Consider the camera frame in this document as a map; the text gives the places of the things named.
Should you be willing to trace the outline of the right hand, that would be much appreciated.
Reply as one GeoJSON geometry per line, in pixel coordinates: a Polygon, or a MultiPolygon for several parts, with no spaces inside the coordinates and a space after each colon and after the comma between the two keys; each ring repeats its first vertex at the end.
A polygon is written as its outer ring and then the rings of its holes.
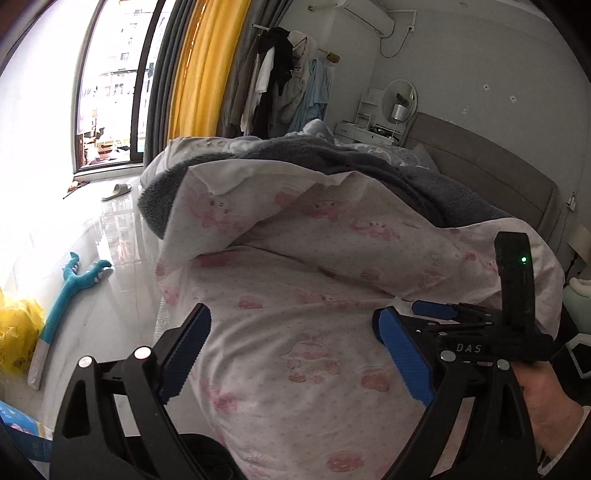
{"type": "Polygon", "coordinates": [[[555,458],[577,433],[584,409],[565,394],[549,362],[511,365],[522,387],[534,437],[555,458]]]}

